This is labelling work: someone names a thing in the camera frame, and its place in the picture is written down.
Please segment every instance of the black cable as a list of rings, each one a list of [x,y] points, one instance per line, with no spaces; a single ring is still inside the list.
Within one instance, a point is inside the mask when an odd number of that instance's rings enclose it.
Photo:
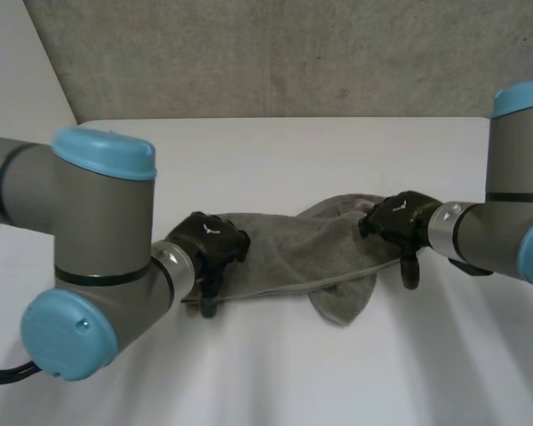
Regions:
[[[16,383],[40,371],[41,368],[32,361],[15,368],[0,370],[0,384]]]

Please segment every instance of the gray cloth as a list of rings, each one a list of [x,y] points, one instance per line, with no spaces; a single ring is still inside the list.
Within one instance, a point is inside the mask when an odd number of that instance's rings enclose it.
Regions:
[[[221,300],[308,293],[318,312],[350,324],[373,292],[376,272],[397,262],[398,248],[378,236],[362,240],[358,221],[381,197],[340,195],[297,217],[229,213],[251,237],[243,264],[226,268]],[[198,288],[184,299],[195,302]]]

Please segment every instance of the white table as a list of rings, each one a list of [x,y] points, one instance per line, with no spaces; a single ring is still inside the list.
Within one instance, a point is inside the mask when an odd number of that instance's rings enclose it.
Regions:
[[[404,189],[481,201],[483,119],[89,122],[157,149],[154,238],[199,209],[294,215],[340,193]],[[0,388],[0,426],[533,424],[533,287],[470,278],[428,250],[421,285],[379,276],[351,327],[307,297],[169,312],[80,383]],[[0,228],[0,366],[26,360],[18,325],[52,285],[52,238]]]

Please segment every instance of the concrete wall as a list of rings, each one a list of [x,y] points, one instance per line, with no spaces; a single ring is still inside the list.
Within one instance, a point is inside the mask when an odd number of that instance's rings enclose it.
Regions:
[[[533,0],[26,0],[80,122],[489,116]]]

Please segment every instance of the black band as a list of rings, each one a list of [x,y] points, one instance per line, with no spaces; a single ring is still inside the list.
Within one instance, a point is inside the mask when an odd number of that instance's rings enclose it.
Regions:
[[[486,193],[486,201],[533,202],[533,193]]]
[[[4,176],[6,176],[6,171],[8,170],[8,167],[10,164],[12,164],[12,161],[14,158],[16,158],[22,151],[27,150],[28,148],[31,148],[32,146],[37,146],[37,144],[25,144],[20,145],[14,149],[12,149],[2,161],[2,164],[0,165],[0,217],[4,220],[4,222],[8,225],[15,226],[12,218],[6,211],[6,206],[4,205],[4,198],[2,195],[2,183],[4,182]]]
[[[123,273],[122,275],[76,275],[71,272],[63,271],[55,266],[55,276],[62,281],[76,286],[86,287],[108,287],[118,286],[141,279],[148,273],[150,264],[134,272]]]
[[[464,220],[465,215],[467,215],[471,209],[479,205],[480,204],[472,204],[471,206],[468,206],[466,209],[464,209],[460,216],[458,216],[458,219],[456,219],[454,229],[452,230],[452,245],[454,246],[454,251],[456,251],[456,254],[466,263],[468,261],[465,260],[465,257],[462,255],[462,251],[460,251],[460,246],[458,244],[458,231],[460,231],[460,224],[462,224],[462,220]]]
[[[174,289],[174,281],[170,276],[170,273],[166,269],[166,267],[155,257],[152,257],[152,263],[156,265],[156,267],[160,270],[166,281],[168,282],[168,287],[170,288],[170,303],[168,304],[168,308],[170,308],[171,304],[174,301],[174,296],[176,294],[176,290]]]

